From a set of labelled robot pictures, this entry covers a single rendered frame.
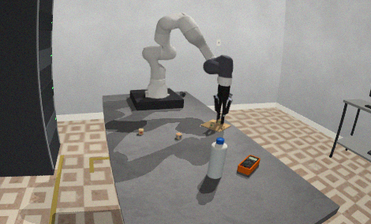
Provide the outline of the orange multimeter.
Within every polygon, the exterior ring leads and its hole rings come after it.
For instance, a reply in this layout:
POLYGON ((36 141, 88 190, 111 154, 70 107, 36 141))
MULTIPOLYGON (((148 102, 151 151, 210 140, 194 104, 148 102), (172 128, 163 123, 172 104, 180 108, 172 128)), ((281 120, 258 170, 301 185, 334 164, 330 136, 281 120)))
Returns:
POLYGON ((238 164, 238 172, 250 175, 253 170, 259 165, 260 158, 253 155, 247 156, 240 164, 238 164))

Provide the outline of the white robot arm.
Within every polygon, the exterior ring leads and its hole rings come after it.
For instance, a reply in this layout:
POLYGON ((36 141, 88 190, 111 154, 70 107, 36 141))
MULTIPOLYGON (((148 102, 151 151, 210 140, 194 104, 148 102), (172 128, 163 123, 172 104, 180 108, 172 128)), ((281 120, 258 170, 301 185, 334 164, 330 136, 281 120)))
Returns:
POLYGON ((158 60, 169 60, 176 57, 177 52, 171 45, 169 37, 171 30, 176 28, 179 28, 189 43, 199 48, 203 54, 206 59, 203 65, 204 71, 207 74, 218 74, 219 85, 230 86, 232 83, 233 59, 229 56, 224 57, 224 55, 216 57, 212 53, 200 28, 192 17, 187 16, 186 13, 172 13, 160 18, 156 25, 154 40, 162 46, 149 46, 142 51, 143 58, 151 67, 151 80, 148 86, 149 95, 145 91, 145 97, 162 99, 169 96, 165 78, 166 70, 163 65, 158 63, 158 60))

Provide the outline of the white bottle with blue cap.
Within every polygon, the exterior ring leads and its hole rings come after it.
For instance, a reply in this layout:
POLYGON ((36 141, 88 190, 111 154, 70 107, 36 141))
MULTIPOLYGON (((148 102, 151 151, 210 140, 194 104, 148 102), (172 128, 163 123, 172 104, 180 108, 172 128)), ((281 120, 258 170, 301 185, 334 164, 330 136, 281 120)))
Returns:
POLYGON ((227 154, 227 145, 224 143, 223 138, 217 138, 211 146, 208 172, 210 178, 218 179, 223 175, 223 167, 227 154))

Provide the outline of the orange mat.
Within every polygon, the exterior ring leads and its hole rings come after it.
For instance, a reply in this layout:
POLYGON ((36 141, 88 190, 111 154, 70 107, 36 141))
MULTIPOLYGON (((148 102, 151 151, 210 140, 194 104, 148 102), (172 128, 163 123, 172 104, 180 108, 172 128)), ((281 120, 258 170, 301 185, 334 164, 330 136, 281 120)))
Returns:
POLYGON ((205 122, 204 124, 202 124, 202 126, 204 126, 204 127, 206 127, 206 128, 209 128, 209 129, 213 129, 213 130, 215 130, 215 131, 217 131, 217 132, 221 132, 221 131, 223 131, 224 129, 229 128, 231 125, 228 125, 228 124, 226 124, 226 123, 223 123, 223 124, 221 125, 221 124, 216 123, 216 120, 213 119, 213 120, 211 120, 211 121, 205 122), (215 122, 215 127, 214 127, 214 128, 210 127, 210 123, 211 123, 211 122, 215 122))

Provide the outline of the orange block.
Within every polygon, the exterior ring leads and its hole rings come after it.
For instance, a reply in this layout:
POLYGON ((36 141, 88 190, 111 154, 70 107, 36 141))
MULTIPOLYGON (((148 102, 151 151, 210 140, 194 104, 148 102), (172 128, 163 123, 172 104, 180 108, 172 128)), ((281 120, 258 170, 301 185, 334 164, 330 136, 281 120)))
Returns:
POLYGON ((176 138, 179 140, 179 139, 182 139, 182 134, 181 133, 176 133, 176 138))

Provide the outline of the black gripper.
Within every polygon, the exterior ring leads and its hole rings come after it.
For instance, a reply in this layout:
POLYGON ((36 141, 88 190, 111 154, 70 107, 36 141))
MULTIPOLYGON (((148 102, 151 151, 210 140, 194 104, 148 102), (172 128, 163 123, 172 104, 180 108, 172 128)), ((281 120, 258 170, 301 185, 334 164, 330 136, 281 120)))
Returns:
POLYGON ((221 106, 223 103, 223 111, 222 111, 221 122, 220 122, 221 125, 224 123, 224 117, 226 116, 226 114, 228 114, 230 105, 233 101, 232 99, 230 99, 229 94, 230 94, 230 86, 218 85, 218 94, 213 96, 215 100, 215 111, 217 113, 216 123, 218 122, 218 119, 220 119, 221 106), (219 104, 218 104, 218 98, 219 98, 219 104), (227 103, 227 100, 228 100, 228 103, 227 103))

